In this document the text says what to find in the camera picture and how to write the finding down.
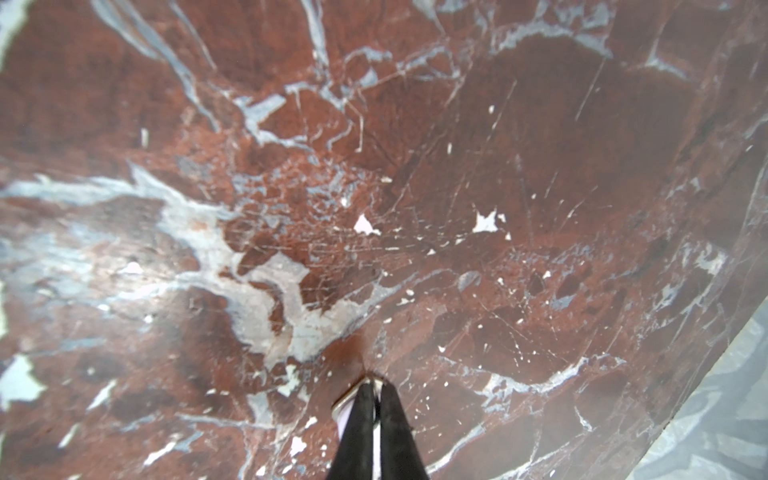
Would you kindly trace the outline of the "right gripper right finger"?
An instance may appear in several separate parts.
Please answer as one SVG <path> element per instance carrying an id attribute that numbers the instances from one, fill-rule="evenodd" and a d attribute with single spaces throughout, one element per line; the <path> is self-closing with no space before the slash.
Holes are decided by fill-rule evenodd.
<path id="1" fill-rule="evenodd" d="M 380 398 L 381 475 L 383 480 L 428 480 L 394 385 L 385 382 Z"/>

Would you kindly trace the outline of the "lilac key tag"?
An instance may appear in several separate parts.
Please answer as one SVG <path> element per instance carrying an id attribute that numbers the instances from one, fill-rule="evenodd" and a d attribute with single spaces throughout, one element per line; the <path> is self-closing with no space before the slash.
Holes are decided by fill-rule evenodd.
<path id="1" fill-rule="evenodd" d="M 367 376 L 351 386 L 333 405 L 331 417 L 336 424 L 338 439 L 341 440 L 355 403 L 357 392 L 364 384 L 372 384 L 374 392 L 373 426 L 377 429 L 380 424 L 380 401 L 384 380 L 377 376 Z"/>

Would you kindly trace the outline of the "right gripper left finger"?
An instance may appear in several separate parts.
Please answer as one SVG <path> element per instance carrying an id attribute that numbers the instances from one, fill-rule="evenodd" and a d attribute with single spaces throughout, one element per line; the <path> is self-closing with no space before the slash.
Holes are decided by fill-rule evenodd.
<path id="1" fill-rule="evenodd" d="M 374 473 L 374 392 L 364 384 L 357 392 L 327 479 L 371 480 Z"/>

